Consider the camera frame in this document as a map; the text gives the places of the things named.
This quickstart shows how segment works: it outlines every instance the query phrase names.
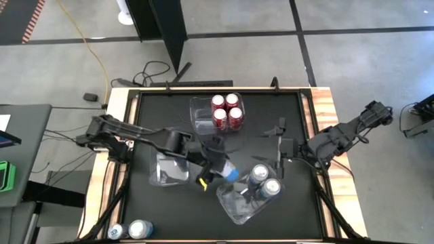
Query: can lid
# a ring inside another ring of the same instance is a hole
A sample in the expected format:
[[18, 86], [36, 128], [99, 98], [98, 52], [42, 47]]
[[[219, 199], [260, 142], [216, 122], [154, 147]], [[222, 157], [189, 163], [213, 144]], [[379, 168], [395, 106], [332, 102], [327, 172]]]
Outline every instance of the can lid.
[[146, 224], [142, 220], [134, 220], [128, 230], [131, 237], [139, 237], [146, 231]]
[[224, 119], [226, 118], [226, 111], [224, 109], [218, 108], [214, 111], [214, 118]]
[[238, 102], [238, 96], [235, 94], [229, 94], [226, 96], [226, 102], [229, 104], [236, 104]]
[[266, 180], [264, 187], [270, 195], [276, 195], [280, 191], [280, 183], [276, 179]]
[[257, 178], [260, 178], [261, 180], [262, 179], [264, 180], [269, 175], [269, 169], [267, 169], [267, 167], [265, 167], [264, 165], [256, 165], [253, 168], [253, 174]]
[[243, 116], [243, 111], [239, 108], [232, 108], [231, 111], [229, 111], [229, 115], [234, 119], [239, 119]]
[[224, 104], [224, 98], [223, 98], [223, 96], [221, 96], [221, 95], [215, 95], [212, 98], [212, 103], [215, 104], [215, 105], [222, 105], [222, 104]]
[[122, 226], [120, 224], [115, 224], [108, 230], [107, 234], [110, 239], [118, 239], [121, 236], [121, 233]]

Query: green object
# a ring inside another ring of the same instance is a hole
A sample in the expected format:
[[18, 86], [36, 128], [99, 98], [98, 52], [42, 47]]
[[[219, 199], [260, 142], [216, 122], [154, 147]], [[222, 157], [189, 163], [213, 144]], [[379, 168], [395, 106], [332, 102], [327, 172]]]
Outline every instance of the green object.
[[16, 167], [8, 161], [0, 162], [0, 192], [14, 188], [15, 171]]

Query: table leg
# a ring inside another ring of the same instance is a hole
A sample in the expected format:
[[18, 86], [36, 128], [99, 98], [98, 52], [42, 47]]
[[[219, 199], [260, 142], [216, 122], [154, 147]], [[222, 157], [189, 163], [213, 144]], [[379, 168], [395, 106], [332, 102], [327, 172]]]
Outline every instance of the table leg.
[[84, 207], [85, 203], [84, 194], [48, 186], [31, 180], [27, 182], [22, 199], [24, 201], [41, 201], [71, 207]]

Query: yellow cable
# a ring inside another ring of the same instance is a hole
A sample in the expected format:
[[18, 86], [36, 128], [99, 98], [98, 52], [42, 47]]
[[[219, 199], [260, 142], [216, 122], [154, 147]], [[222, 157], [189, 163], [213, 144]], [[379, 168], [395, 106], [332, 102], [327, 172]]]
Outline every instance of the yellow cable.
[[90, 48], [89, 43], [87, 43], [86, 38], [84, 37], [83, 33], [81, 32], [81, 30], [77, 26], [77, 23], [75, 22], [74, 18], [66, 10], [65, 6], [63, 5], [63, 3], [60, 0], [57, 0], [57, 4], [63, 10], [63, 12], [66, 14], [66, 16], [68, 16], [68, 19], [74, 24], [75, 28], [77, 29], [77, 31], [81, 35], [81, 38], [83, 39], [83, 42], [86, 44], [87, 48], [89, 49], [89, 52], [92, 55], [94, 55], [94, 57], [97, 59], [98, 63], [100, 63], [102, 70], [104, 71], [104, 76], [105, 76], [105, 80], [106, 80], [106, 93], [105, 93], [105, 96], [104, 96], [104, 104], [107, 104], [107, 96], [109, 94], [109, 76], [107, 75], [107, 71], [106, 71], [104, 65], [102, 64], [101, 60], [99, 59], [99, 57]]

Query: red soda can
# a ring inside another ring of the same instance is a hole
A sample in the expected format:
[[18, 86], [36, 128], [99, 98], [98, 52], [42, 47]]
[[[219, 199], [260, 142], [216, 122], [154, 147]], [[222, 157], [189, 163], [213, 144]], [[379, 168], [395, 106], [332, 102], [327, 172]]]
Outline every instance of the red soda can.
[[243, 111], [240, 108], [232, 108], [229, 111], [229, 127], [238, 130], [243, 123]]
[[229, 94], [226, 96], [226, 109], [230, 111], [232, 108], [237, 108], [239, 99], [237, 94]]
[[226, 129], [228, 117], [226, 111], [222, 108], [217, 108], [213, 114], [214, 126], [219, 130]]
[[224, 109], [224, 98], [221, 95], [215, 95], [211, 99], [211, 108], [212, 112], [214, 112], [216, 109]]

